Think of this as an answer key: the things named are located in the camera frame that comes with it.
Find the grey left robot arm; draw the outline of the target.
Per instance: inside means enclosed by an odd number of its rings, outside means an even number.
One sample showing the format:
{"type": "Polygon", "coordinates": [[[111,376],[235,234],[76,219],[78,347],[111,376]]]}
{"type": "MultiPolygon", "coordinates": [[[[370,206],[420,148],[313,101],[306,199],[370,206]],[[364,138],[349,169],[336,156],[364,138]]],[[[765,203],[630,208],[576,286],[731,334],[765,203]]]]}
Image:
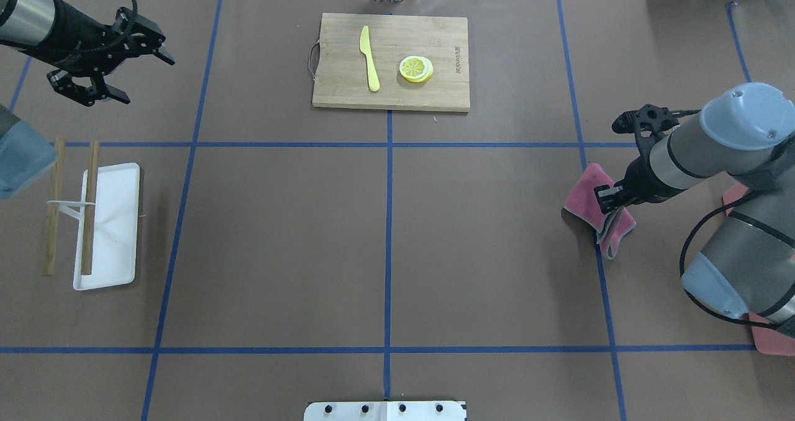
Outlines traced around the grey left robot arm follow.
{"type": "MultiPolygon", "coordinates": [[[[102,24],[65,0],[2,0],[3,47],[11,47],[52,67],[52,90],[91,107],[113,99],[128,104],[123,90],[107,84],[122,62],[151,55],[174,65],[165,34],[139,13],[137,0],[120,7],[111,24],[102,24]]],[[[2,108],[1,197],[11,199],[56,163],[54,147],[11,110],[2,108]]]]}

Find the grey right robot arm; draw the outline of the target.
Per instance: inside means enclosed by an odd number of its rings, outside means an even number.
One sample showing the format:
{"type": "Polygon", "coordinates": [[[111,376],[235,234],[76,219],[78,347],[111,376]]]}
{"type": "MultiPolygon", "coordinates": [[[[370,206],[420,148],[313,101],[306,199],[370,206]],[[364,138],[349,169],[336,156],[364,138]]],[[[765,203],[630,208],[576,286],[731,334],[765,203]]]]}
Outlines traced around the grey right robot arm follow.
{"type": "Polygon", "coordinates": [[[721,321],[793,337],[793,102],[747,82],[701,109],[647,104],[612,124],[638,157],[593,188],[603,214],[659,204],[726,174],[743,194],[705,215],[679,254],[684,293],[721,321]]]}

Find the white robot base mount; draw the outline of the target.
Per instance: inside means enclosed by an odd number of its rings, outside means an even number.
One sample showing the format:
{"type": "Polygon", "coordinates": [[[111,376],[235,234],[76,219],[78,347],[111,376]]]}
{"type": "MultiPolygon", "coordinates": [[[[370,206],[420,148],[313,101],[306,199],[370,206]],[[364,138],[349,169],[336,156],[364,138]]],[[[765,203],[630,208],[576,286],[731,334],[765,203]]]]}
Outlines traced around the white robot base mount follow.
{"type": "Polygon", "coordinates": [[[304,420],[467,420],[459,401],[352,401],[307,405],[304,420]]]}

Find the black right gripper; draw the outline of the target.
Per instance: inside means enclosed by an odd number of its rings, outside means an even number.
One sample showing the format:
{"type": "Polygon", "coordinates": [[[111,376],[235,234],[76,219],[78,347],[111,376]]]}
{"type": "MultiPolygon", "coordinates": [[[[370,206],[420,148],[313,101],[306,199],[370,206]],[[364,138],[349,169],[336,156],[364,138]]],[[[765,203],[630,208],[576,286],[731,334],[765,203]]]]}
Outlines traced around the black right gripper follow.
{"type": "Polygon", "coordinates": [[[600,211],[607,215],[625,206],[667,201],[674,197],[674,189],[659,180],[647,160],[638,157],[628,165],[621,181],[613,186],[596,186],[594,194],[600,211]]]}

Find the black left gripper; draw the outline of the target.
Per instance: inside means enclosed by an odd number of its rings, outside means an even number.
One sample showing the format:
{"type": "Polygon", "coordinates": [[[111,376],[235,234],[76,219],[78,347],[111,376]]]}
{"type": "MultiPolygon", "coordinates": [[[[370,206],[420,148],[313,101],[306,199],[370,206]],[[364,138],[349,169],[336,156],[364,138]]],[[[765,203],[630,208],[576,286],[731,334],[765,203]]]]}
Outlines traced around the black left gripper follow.
{"type": "Polygon", "coordinates": [[[130,96],[107,84],[105,76],[122,62],[153,55],[173,66],[175,59],[164,47],[165,34],[155,22],[130,8],[120,8],[112,25],[102,25],[78,14],[82,34],[68,53],[59,53],[49,64],[56,70],[47,74],[54,92],[62,96],[99,96],[102,101],[128,105],[130,96]]]}

